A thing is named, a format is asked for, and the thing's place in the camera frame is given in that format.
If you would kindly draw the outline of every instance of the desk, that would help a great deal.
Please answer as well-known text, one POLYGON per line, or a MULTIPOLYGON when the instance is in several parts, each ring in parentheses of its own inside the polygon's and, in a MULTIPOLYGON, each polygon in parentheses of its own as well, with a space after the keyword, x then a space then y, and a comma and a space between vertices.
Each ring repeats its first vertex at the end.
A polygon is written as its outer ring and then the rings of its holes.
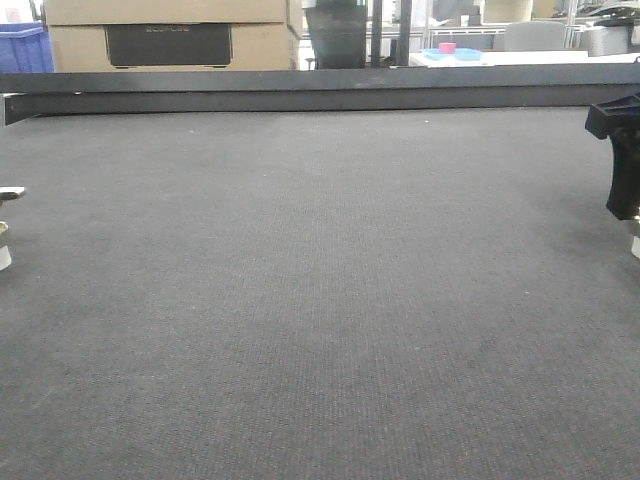
POLYGON ((454 57, 432 60, 422 53, 409 55, 409 66, 413 67, 477 67, 492 65, 545 65, 566 63, 634 63, 638 53, 589 57, 583 50, 557 52, 483 52, 478 61, 457 60, 454 57))
POLYGON ((586 113, 0 128, 2 476, 633 478, 640 277, 586 113))

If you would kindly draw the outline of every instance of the metal leg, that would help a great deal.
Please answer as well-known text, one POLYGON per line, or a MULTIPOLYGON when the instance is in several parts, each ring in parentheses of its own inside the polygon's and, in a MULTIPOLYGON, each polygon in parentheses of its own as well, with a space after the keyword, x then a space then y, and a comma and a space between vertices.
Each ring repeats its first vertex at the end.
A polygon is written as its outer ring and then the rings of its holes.
MULTIPOLYGON (((0 187, 0 206, 4 202, 23 197, 25 192, 24 187, 0 187)), ((5 222, 0 222, 0 271, 11 265, 9 247, 4 244, 5 239, 1 238, 7 230, 9 230, 9 226, 5 222)))
POLYGON ((371 67, 380 67, 382 47, 382 0, 373 0, 373 23, 371 25, 371 67))
POLYGON ((411 42, 411 8, 412 0, 401 0, 400 3, 400 38, 398 39, 398 52, 396 65, 406 67, 409 65, 409 44, 411 42))
POLYGON ((640 258, 640 212, 627 225, 632 235, 631 253, 640 258))

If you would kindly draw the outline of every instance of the black pole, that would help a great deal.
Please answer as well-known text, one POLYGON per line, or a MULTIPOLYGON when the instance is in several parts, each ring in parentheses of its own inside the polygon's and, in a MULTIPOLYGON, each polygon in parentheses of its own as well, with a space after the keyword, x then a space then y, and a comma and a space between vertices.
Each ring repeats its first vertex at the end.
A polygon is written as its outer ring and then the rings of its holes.
POLYGON ((380 67, 382 49, 382 0, 373 0, 373 24, 371 25, 371 66, 380 67))
POLYGON ((412 0, 402 0, 400 3, 400 38, 398 40, 398 55, 396 65, 409 65, 409 42, 411 41, 411 4, 412 0))
POLYGON ((29 8, 31 8, 31 17, 33 18, 33 21, 37 22, 40 20, 40 14, 38 13, 35 0, 29 0, 29 8))

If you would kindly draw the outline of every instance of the black metal bar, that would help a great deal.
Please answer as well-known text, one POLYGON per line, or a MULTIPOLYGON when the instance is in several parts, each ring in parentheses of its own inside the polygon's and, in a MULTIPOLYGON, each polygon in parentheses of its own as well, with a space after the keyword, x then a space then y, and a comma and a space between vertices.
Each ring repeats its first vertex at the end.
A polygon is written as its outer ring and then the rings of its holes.
POLYGON ((637 85, 640 64, 508 65, 313 72, 55 73, 0 75, 4 93, 252 92, 398 88, 637 85))
POLYGON ((400 38, 396 65, 409 65, 409 44, 411 42, 411 9, 412 0, 401 0, 400 3, 400 38))
POLYGON ((639 85, 423 88, 310 92, 133 92, 7 97, 7 124, 36 115, 177 112, 416 110, 586 106, 630 95, 639 85))
POLYGON ((380 67, 382 50, 382 0, 373 0, 373 18, 371 25, 371 66, 380 67))

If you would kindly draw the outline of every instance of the blue bin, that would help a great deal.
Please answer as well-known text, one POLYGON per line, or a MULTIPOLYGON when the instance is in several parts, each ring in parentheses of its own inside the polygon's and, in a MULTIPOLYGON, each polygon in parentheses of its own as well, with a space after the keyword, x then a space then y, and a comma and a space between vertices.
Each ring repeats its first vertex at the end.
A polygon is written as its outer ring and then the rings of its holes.
POLYGON ((0 73, 47 72, 53 72, 53 58, 42 23, 0 24, 0 73))

